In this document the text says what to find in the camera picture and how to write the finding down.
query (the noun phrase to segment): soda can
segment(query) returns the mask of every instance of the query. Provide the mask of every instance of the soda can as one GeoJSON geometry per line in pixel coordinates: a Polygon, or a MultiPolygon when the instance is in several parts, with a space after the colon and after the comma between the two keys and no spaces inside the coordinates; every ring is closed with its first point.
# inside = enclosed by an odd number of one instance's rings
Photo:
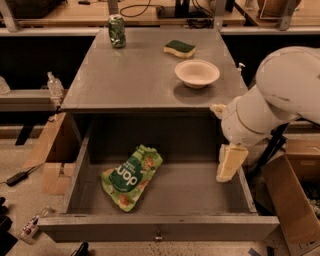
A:
{"type": "Polygon", "coordinates": [[[121,48],[126,45],[124,20],[120,14],[110,15],[108,30],[111,44],[114,48],[121,48]]]}

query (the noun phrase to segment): drawer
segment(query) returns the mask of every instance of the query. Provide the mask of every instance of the drawer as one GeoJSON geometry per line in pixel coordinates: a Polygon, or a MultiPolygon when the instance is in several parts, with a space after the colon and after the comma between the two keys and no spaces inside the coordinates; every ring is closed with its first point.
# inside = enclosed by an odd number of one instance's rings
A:
{"type": "Polygon", "coordinates": [[[216,182],[223,142],[209,112],[94,115],[63,210],[39,226],[57,242],[262,240],[278,218],[257,214],[242,169],[232,181],[216,182]],[[102,190],[100,174],[140,144],[157,148],[164,161],[126,213],[102,190]]]}

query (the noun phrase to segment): sponge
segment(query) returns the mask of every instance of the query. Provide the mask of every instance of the sponge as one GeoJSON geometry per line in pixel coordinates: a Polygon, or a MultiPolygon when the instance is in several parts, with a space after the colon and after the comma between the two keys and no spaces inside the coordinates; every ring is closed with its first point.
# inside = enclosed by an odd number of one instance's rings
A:
{"type": "Polygon", "coordinates": [[[179,58],[188,59],[196,51],[195,45],[186,44],[179,40],[172,40],[163,49],[165,53],[171,53],[179,58]]]}

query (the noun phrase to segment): concrete floor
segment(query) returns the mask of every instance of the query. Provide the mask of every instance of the concrete floor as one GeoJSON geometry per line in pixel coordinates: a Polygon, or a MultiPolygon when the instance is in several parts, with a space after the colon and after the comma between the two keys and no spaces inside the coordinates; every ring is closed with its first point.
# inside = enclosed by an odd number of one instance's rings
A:
{"type": "MultiPolygon", "coordinates": [[[[41,126],[36,126],[26,143],[15,146],[16,138],[20,132],[19,126],[0,127],[0,177],[6,180],[19,171],[24,164],[32,148],[37,143],[41,132],[41,126]]],[[[261,154],[266,143],[259,144],[251,149],[248,165],[253,164],[261,154]]],[[[14,187],[6,184],[0,185],[0,196],[6,198],[5,206],[9,208],[7,214],[13,221],[9,230],[14,236],[18,236],[21,228],[37,212],[47,205],[56,211],[62,207],[63,196],[45,195],[41,192],[42,169],[39,168],[30,174],[29,178],[14,187]]],[[[69,256],[79,248],[79,243],[55,243],[41,231],[33,245],[19,240],[7,254],[9,256],[69,256]]],[[[211,256],[242,256],[260,255],[268,256],[267,246],[274,248],[274,255],[290,255],[281,229],[277,228],[263,241],[249,242],[92,242],[89,243],[90,255],[211,255],[211,256]]]]}

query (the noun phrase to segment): table top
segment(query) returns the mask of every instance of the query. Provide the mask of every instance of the table top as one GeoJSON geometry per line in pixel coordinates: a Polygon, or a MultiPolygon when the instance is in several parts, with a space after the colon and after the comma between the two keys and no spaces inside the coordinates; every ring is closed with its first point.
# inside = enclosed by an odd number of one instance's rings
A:
{"type": "MultiPolygon", "coordinates": [[[[207,0],[198,1],[201,6],[209,9],[207,0]]],[[[109,10],[105,1],[91,0],[90,5],[80,5],[78,0],[62,2],[47,16],[41,19],[18,20],[22,26],[106,26],[109,10]]],[[[118,2],[119,10],[132,5],[143,5],[141,7],[128,8],[123,10],[127,16],[141,13],[148,4],[146,0],[123,0],[118,2]]],[[[159,19],[155,5],[174,6],[174,2],[168,0],[157,0],[151,2],[146,11],[137,17],[124,17],[126,26],[160,26],[160,25],[186,25],[186,19],[159,19]]],[[[225,11],[224,25],[243,25],[245,18],[240,12],[233,8],[233,12],[225,11]]]]}
{"type": "Polygon", "coordinates": [[[69,88],[63,110],[207,109],[247,91],[219,32],[213,29],[126,28],[126,37],[124,48],[112,48],[108,30],[100,30],[69,88]],[[195,45],[192,58],[216,65],[219,79],[198,90],[184,85],[174,71],[184,59],[163,52],[171,40],[195,45]]]}
{"type": "MultiPolygon", "coordinates": [[[[245,6],[246,0],[236,0],[235,5],[253,25],[274,27],[278,19],[264,16],[260,18],[257,0],[252,0],[250,8],[245,6]]],[[[292,15],[290,26],[319,26],[320,1],[302,0],[292,15]]]]}

